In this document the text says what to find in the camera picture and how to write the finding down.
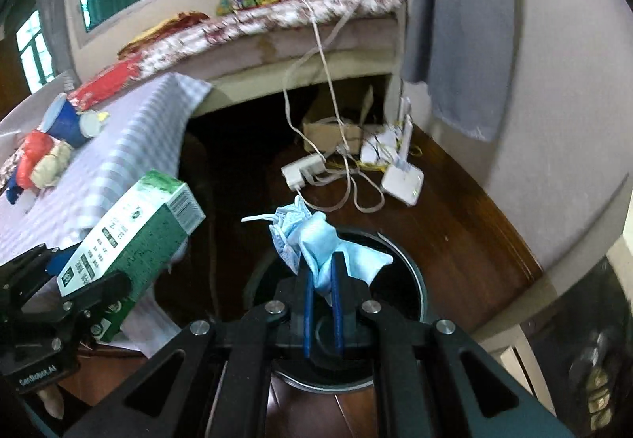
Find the beige paper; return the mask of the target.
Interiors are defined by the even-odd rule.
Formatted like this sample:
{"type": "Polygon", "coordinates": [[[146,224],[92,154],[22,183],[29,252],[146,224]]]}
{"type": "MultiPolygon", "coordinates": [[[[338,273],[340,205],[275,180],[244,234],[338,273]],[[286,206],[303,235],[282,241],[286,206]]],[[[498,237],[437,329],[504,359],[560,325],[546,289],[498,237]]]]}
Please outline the beige paper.
{"type": "Polygon", "coordinates": [[[69,166],[74,149],[65,141],[58,141],[34,166],[30,180],[38,190],[55,186],[69,166]]]}

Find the green white carton box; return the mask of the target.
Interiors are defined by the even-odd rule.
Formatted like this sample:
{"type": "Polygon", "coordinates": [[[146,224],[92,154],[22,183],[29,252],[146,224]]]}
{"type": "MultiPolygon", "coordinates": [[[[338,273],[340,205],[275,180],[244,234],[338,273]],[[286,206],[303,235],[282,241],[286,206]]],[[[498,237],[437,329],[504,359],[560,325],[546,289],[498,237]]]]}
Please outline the green white carton box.
{"type": "Polygon", "coordinates": [[[110,304],[95,324],[95,338],[112,341],[135,303],[166,267],[179,247],[205,219],[190,187],[148,171],[107,211],[73,252],[57,276],[62,296],[121,271],[130,292],[110,304]]]}

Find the red wrapper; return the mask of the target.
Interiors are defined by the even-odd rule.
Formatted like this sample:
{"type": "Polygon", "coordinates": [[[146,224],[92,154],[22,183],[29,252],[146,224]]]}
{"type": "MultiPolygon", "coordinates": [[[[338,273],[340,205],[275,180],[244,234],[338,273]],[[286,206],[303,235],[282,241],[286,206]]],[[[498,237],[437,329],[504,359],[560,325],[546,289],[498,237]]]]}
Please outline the red wrapper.
{"type": "Polygon", "coordinates": [[[44,131],[32,131],[26,136],[21,146],[23,155],[21,155],[14,173],[9,177],[6,187],[6,199],[11,205],[15,205],[25,190],[38,190],[31,175],[34,167],[53,149],[54,144],[54,139],[44,131]]]}

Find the blue paper cup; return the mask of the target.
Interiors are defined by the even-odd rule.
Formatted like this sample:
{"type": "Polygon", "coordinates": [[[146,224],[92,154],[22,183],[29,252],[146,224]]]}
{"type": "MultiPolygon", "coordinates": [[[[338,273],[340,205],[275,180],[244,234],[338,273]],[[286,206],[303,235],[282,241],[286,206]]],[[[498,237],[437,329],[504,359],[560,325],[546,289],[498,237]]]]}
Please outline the blue paper cup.
{"type": "Polygon", "coordinates": [[[100,118],[100,113],[93,110],[78,111],[66,94],[60,93],[46,109],[41,131],[68,143],[73,149],[79,149],[98,137],[104,126],[105,121],[100,118]]]}

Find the black round trash bin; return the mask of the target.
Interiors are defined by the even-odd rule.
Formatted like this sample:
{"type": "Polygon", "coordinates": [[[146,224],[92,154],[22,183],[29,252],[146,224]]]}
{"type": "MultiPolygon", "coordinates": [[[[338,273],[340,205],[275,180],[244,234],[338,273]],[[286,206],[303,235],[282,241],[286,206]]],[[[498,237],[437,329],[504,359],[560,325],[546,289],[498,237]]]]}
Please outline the black round trash bin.
{"type": "Polygon", "coordinates": [[[350,393],[373,384],[369,334],[357,316],[367,300],[384,303],[404,318],[422,322],[427,313],[427,289],[419,267],[403,248],[380,232],[338,229],[341,238],[393,258],[367,283],[343,273],[352,260],[341,252],[334,257],[334,292],[321,296],[315,275],[294,275],[277,252],[270,250],[258,264],[244,290],[252,308],[283,292],[299,300],[298,316],[281,329],[284,345],[274,359],[275,375],[288,385],[316,394],[350,393]]]}

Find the white power strip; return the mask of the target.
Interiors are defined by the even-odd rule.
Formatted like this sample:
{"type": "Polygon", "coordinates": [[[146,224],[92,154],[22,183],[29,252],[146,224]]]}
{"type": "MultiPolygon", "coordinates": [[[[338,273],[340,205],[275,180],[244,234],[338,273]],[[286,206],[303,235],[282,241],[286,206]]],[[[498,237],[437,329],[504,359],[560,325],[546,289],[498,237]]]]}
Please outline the white power strip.
{"type": "Polygon", "coordinates": [[[293,161],[281,168],[281,173],[290,190],[300,190],[306,185],[309,176],[315,176],[326,170],[323,157],[313,153],[293,161]]]}

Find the white router box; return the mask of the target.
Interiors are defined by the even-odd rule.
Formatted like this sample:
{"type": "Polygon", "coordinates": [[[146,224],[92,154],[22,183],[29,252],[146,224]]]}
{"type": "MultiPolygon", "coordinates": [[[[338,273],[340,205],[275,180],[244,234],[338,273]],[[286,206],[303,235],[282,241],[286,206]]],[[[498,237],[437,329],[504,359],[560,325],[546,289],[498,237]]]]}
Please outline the white router box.
{"type": "Polygon", "coordinates": [[[424,184],[421,169],[411,164],[390,165],[381,179],[381,190],[389,196],[414,207],[424,184]]]}

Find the white antenna router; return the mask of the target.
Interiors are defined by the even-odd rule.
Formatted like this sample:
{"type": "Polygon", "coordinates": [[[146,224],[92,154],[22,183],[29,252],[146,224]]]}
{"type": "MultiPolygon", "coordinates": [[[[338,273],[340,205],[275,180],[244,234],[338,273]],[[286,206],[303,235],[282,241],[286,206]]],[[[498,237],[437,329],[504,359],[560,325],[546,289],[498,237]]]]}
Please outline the white antenna router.
{"type": "Polygon", "coordinates": [[[394,124],[366,127],[360,147],[360,167],[384,170],[390,165],[399,166],[408,161],[413,136],[412,103],[401,96],[398,118],[394,124]]]}

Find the brown cardboard box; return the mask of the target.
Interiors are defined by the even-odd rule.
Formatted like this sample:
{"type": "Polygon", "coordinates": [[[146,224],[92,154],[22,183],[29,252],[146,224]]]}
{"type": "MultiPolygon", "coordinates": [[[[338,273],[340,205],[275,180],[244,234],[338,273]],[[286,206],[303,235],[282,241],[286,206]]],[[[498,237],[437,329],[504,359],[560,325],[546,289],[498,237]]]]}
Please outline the brown cardboard box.
{"type": "MultiPolygon", "coordinates": [[[[363,139],[363,126],[373,106],[374,96],[371,85],[363,92],[343,90],[343,98],[338,102],[339,116],[342,122],[342,133],[348,142],[348,150],[352,155],[360,151],[363,139]]],[[[332,95],[327,87],[321,87],[315,102],[303,117],[303,135],[307,137],[305,150],[311,151],[312,142],[322,152],[334,153],[345,148],[341,131],[335,114],[332,95]]]]}

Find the checkered bed sheet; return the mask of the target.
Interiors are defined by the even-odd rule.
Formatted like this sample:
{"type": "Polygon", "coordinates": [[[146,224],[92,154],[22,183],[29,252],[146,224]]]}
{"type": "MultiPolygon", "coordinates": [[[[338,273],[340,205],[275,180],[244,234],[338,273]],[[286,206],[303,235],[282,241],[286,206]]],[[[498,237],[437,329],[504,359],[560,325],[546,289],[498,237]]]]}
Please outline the checkered bed sheet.
{"type": "Polygon", "coordinates": [[[39,244],[74,245],[146,172],[175,176],[188,120],[211,90],[206,81],[166,74],[111,99],[103,131],[74,152],[55,187],[29,210],[1,202],[1,260],[39,244]]]}

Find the grey hanging cloth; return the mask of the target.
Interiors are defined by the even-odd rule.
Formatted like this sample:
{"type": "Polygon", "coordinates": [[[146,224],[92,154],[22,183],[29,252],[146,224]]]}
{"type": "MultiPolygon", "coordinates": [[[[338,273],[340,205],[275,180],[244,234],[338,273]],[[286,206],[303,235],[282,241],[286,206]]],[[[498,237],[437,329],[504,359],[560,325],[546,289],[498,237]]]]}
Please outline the grey hanging cloth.
{"type": "Polygon", "coordinates": [[[437,119],[493,141],[508,102],[514,34],[515,0],[411,0],[401,77],[426,84],[437,119]]]}

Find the floral window seat cushion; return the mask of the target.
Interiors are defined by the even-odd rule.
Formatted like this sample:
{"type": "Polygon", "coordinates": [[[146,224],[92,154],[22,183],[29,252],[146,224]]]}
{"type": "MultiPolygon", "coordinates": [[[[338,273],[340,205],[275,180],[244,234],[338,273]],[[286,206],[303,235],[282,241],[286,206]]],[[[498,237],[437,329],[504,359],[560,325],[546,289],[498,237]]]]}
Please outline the floral window seat cushion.
{"type": "Polygon", "coordinates": [[[66,98],[74,108],[85,111],[127,87],[237,39],[303,28],[313,22],[331,25],[344,17],[384,17],[395,13],[404,1],[285,0],[206,19],[143,46],[139,51],[103,69],[66,98]]]}

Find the red folded cloth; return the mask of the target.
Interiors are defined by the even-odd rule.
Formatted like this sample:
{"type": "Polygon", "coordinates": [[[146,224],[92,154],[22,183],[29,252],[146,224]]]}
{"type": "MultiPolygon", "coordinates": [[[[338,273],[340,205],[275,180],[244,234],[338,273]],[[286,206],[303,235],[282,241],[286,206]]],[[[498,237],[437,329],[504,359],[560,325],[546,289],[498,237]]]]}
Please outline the red folded cloth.
{"type": "Polygon", "coordinates": [[[206,13],[201,13],[200,11],[176,13],[175,16],[167,18],[152,28],[148,28],[144,32],[136,35],[117,52],[117,59],[123,60],[128,58],[130,55],[144,50],[160,39],[177,33],[184,28],[190,28],[192,25],[199,25],[208,18],[209,16],[206,15],[206,13]]]}

